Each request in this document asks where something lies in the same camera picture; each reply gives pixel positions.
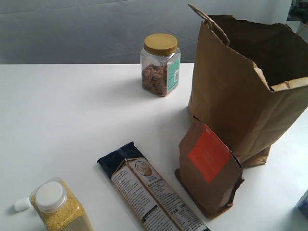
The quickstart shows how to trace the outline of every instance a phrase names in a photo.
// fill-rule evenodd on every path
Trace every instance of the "teal label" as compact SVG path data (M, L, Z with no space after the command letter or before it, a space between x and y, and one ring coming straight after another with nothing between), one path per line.
M174 89L179 83L180 59L174 61L168 66L167 92Z

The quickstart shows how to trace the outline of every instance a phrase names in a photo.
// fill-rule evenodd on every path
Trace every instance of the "plastic jar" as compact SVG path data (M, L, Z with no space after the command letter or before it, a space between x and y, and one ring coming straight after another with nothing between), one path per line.
M142 87L159 96L168 95L179 84L180 56L173 35L146 37L140 54Z
M83 206L60 178L41 185L29 199L48 231L93 231Z

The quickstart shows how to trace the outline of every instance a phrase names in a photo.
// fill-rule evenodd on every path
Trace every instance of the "white table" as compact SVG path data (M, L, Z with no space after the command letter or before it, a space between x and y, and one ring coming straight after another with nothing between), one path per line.
M50 178L61 177L96 231L143 230L96 164L129 141L149 159L212 231L307 231L294 205L308 189L308 111L276 142L265 166L244 170L234 207L209 221L176 180L178 143L189 128L186 109L193 64L180 84L158 98L141 88L140 66L0 66L0 230L43 231L34 209L12 205Z

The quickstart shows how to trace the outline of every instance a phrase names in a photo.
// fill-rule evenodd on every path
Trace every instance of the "gold lid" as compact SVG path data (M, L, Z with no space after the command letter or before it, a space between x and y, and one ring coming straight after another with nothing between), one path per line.
M169 34L152 34L144 40L144 49L155 55L167 56L174 53L177 48L177 38Z

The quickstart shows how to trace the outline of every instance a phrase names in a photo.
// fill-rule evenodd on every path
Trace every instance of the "white backdrop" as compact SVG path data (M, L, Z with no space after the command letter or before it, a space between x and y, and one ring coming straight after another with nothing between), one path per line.
M292 0L1 0L0 64L138 63L144 38L175 35L193 62L200 18L285 23Z

